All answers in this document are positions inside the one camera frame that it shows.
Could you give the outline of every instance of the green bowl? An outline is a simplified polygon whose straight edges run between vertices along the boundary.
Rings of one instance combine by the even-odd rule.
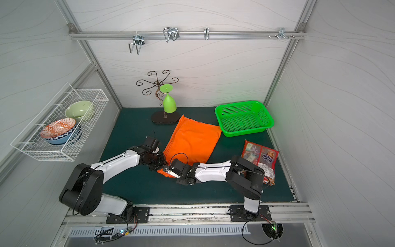
[[[77,123],[79,123],[83,118],[84,121],[89,120],[93,117],[95,110],[92,102],[87,100],[82,100],[71,104],[67,107],[64,114],[66,117],[74,118]]]

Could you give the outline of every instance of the black wire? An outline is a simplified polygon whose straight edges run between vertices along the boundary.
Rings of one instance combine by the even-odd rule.
[[[270,242],[273,241],[273,239],[271,239],[269,242],[266,242],[266,243],[253,243],[253,242],[250,242],[250,241],[246,240],[246,238],[245,238],[244,235],[243,235],[243,231],[244,231],[244,227],[246,226],[246,224],[247,224],[248,222],[250,222],[250,221],[251,221],[251,220],[246,221],[246,222],[244,223],[244,225],[243,225],[243,228],[241,229],[241,235],[242,235],[242,237],[244,238],[245,241],[247,241],[247,242],[249,242],[249,243],[251,243],[251,244],[253,244],[253,245],[265,245],[265,244],[268,244],[268,243],[270,243]]]
[[[270,184],[270,179],[269,179],[269,177],[268,177],[268,176],[266,176],[265,174],[262,174],[262,173],[259,173],[259,172],[252,172],[252,171],[247,171],[247,170],[243,170],[243,171],[246,171],[246,172],[251,172],[251,173],[256,173],[256,174],[259,174],[259,175],[261,175],[261,176],[264,176],[264,177],[266,177],[266,178],[267,178],[267,180],[269,181],[269,184]]]
[[[92,173],[94,173],[94,171],[92,171],[92,172],[90,172],[90,173],[88,172],[89,175],[88,175],[88,178],[87,178],[87,182],[88,182],[88,179],[89,179],[90,175],[91,175]],[[79,176],[79,177],[77,178],[77,180],[80,179],[80,178],[82,178],[82,177],[84,177],[84,176],[86,176],[86,173],[83,174],[83,175],[81,175],[81,176]],[[76,215],[79,214],[78,212],[77,212],[76,214],[74,214],[74,211],[75,211],[75,207],[77,206],[78,200],[79,200],[79,198],[81,197],[82,190],[84,189],[84,187],[85,187],[86,184],[87,184],[87,183],[85,183],[85,184],[82,186],[82,189],[81,189],[81,191],[79,192],[79,195],[78,195],[78,197],[77,197],[77,200],[75,201],[74,208],[73,208],[73,213],[72,213],[73,216],[76,216]]]
[[[172,156],[172,158],[170,159],[170,166],[171,166],[171,162],[172,162],[172,160],[173,160],[174,156],[176,156],[176,155],[180,155],[180,154],[183,154],[183,155],[185,155],[185,157],[186,157],[186,163],[188,164],[188,162],[189,162],[189,159],[188,159],[188,156],[187,156],[185,153],[176,153],[176,154],[175,154],[175,155],[173,155],[173,156]]]
[[[128,224],[128,222],[126,221],[126,219],[125,219],[124,217],[120,216],[120,215],[114,215],[114,216],[121,218],[121,219],[126,223],[126,231],[123,232],[123,234],[121,234],[121,232],[119,232],[119,233],[115,234],[114,236],[112,236],[111,238],[110,238],[110,237],[103,237],[103,235],[104,235],[105,233],[107,233],[107,232],[113,230],[114,228],[108,229],[108,230],[106,230],[106,231],[104,231],[104,232],[102,232],[102,233],[96,235],[96,237],[94,238],[95,241],[96,241],[96,243],[97,243],[98,241],[100,241],[101,243],[107,243],[107,242],[111,242],[111,241],[117,240],[117,239],[123,237],[123,236],[125,235],[125,233],[129,231],[129,224]]]

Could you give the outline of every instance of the cable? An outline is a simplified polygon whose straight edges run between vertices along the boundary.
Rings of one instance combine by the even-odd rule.
[[[273,239],[271,239],[269,242],[266,242],[266,243],[253,243],[253,242],[248,241],[248,240],[244,237],[243,231],[244,231],[244,227],[246,226],[246,224],[247,224],[248,222],[250,222],[250,221],[251,221],[251,220],[246,221],[246,222],[244,223],[244,225],[243,225],[243,228],[241,229],[241,235],[242,235],[242,237],[244,238],[245,241],[247,241],[247,242],[249,242],[249,243],[251,243],[251,244],[253,244],[253,245],[265,245],[265,244],[268,244],[268,243],[270,243],[270,242],[273,241]]]
[[[269,177],[268,176],[266,176],[265,174],[262,174],[262,173],[259,173],[259,172],[252,172],[252,171],[247,171],[247,170],[243,170],[243,171],[245,171],[245,172],[251,172],[251,173],[256,173],[256,174],[259,174],[259,175],[261,175],[261,176],[264,176],[264,177],[266,177],[267,178],[267,180],[269,181],[269,183],[270,183],[270,179],[269,179]]]
[[[176,153],[176,154],[175,154],[175,155],[173,155],[173,156],[172,156],[172,158],[170,159],[170,166],[171,166],[171,162],[173,161],[173,158],[174,158],[174,156],[176,156],[176,155],[180,155],[180,154],[183,154],[183,155],[185,155],[185,157],[186,157],[186,163],[187,163],[187,164],[189,163],[188,156],[187,156],[185,153]]]
[[[199,167],[199,166],[197,166],[197,167],[192,167],[192,168],[189,170],[189,172],[187,173],[186,176],[188,176],[188,174],[189,174],[193,169],[196,169],[196,168],[208,169],[208,168],[225,168],[225,167],[230,167],[230,166],[210,166],[210,167]]]
[[[82,177],[84,177],[84,176],[86,176],[86,174],[89,174],[89,175],[88,175],[88,178],[87,178],[87,181],[88,181],[90,175],[91,175],[92,173],[94,173],[94,171],[92,171],[91,173],[88,172],[88,173],[85,173],[85,174],[79,176],[79,177],[77,178],[77,180],[80,179],[80,178],[82,178]],[[79,198],[81,197],[82,190],[84,189],[84,187],[85,187],[86,184],[87,184],[87,183],[85,182],[85,184],[82,186],[82,189],[81,189],[81,191],[79,192],[79,195],[78,195],[78,197],[77,197],[77,200],[75,201],[74,208],[73,208],[73,213],[72,213],[73,216],[76,216],[76,215],[79,214],[78,212],[77,212],[76,214],[74,214],[74,211],[75,211],[75,207],[77,206],[78,200],[79,200]]]
[[[134,231],[134,230],[136,229],[136,227],[137,227],[137,221],[138,221],[138,220],[136,220],[137,215],[134,215],[134,216],[133,216],[133,219],[134,219],[134,228],[131,229],[131,230],[129,230],[129,224],[128,224],[128,222],[126,221],[126,219],[125,219],[124,217],[122,217],[122,216],[120,216],[120,215],[114,215],[114,216],[121,218],[121,219],[126,223],[126,231],[123,231],[123,230],[122,230],[122,231],[118,232],[117,234],[114,234],[114,235],[111,236],[111,237],[103,237],[103,235],[104,235],[105,233],[107,233],[107,232],[109,232],[109,231],[111,231],[111,230],[114,230],[114,228],[110,228],[110,229],[108,229],[108,230],[106,230],[106,231],[104,231],[104,232],[102,232],[102,233],[96,235],[96,237],[94,237],[96,243],[107,243],[107,242],[111,242],[111,241],[117,240],[117,239],[119,239],[119,238],[121,238],[121,237],[123,237],[123,236],[128,235],[129,233],[131,233],[132,231]]]

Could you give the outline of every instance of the snack package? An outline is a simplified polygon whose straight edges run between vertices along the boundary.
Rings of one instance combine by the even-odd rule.
[[[274,149],[245,140],[241,156],[265,171],[264,184],[274,185],[274,171],[278,153],[279,152]]]

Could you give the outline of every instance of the aluminum rail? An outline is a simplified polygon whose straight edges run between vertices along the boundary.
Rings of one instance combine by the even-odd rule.
[[[204,40],[205,32],[178,32],[180,35],[177,40]],[[276,40],[279,32],[215,32],[210,31],[211,40]],[[72,40],[132,40],[136,32],[76,32],[70,33]],[[138,35],[144,37],[144,40],[165,40],[163,32],[138,32]],[[304,39],[306,33],[285,31],[285,36],[290,40]]]
[[[228,209],[231,204],[193,205],[137,205],[149,206],[149,221],[144,225],[184,225],[184,224],[240,224],[231,222]],[[262,203],[268,205],[272,220],[277,223],[314,223],[315,219],[307,203]],[[72,215],[69,210],[62,227],[106,226],[107,214],[91,213],[86,216]]]

